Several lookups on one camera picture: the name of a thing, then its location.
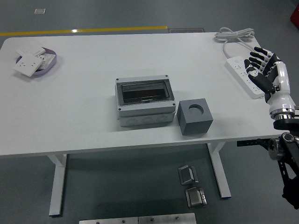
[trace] yellow floor stripe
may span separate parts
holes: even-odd
[[[65,29],[65,30],[46,30],[46,31],[28,31],[28,32],[9,32],[0,33],[0,36],[19,36],[19,35],[38,35],[38,34],[67,34],[67,33],[91,33],[91,32],[109,32],[109,31],[134,31],[167,29],[167,26],[157,27],[121,27],[121,28],[98,28],[98,29]]]

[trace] white table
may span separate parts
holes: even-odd
[[[12,69],[27,44],[57,53],[40,77]],[[258,46],[253,39],[252,46]],[[238,43],[233,56],[249,57]],[[221,197],[230,197],[218,151],[226,141],[278,136],[264,99],[251,99],[224,64],[214,33],[19,37],[0,50],[0,157],[47,155],[56,165],[50,215],[60,214],[66,154],[208,143]],[[116,78],[168,75],[177,105],[205,98],[213,116],[206,134],[182,136],[178,120],[120,127]]]

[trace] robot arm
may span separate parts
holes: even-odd
[[[290,85],[285,64],[272,52],[255,47],[245,68],[250,80],[265,93],[270,105],[269,114],[274,119],[274,128],[288,130],[278,139],[255,140],[251,145],[261,145],[278,161],[284,182],[284,197],[295,209],[299,209],[299,119],[295,119],[295,106],[290,96]],[[285,167],[289,164],[297,175],[290,179]]]

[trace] white power cord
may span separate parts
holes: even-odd
[[[243,29],[240,31],[232,31],[231,29],[227,27],[222,27],[218,33],[215,34],[215,38],[220,40],[220,41],[225,41],[223,44],[223,53],[227,58],[231,58],[231,56],[226,52],[225,50],[225,45],[227,44],[228,41],[231,40],[238,40],[242,42],[244,45],[249,47],[252,51],[254,51],[253,47],[245,43],[242,39],[248,39],[248,38],[253,38],[254,37],[254,31],[251,28],[248,29]]]

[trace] wall switch panel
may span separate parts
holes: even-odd
[[[24,56],[25,54],[31,54],[33,56],[38,56],[38,55],[45,53],[46,50],[42,47],[27,45],[27,46],[21,47],[20,49],[17,49],[16,52],[21,56]]]
[[[35,57],[31,54],[24,54],[18,63],[15,64],[14,70],[31,77],[42,63],[43,59]]]
[[[244,65],[244,58],[241,56],[229,58],[225,66],[251,98],[257,99],[264,96],[264,92],[249,79]]]

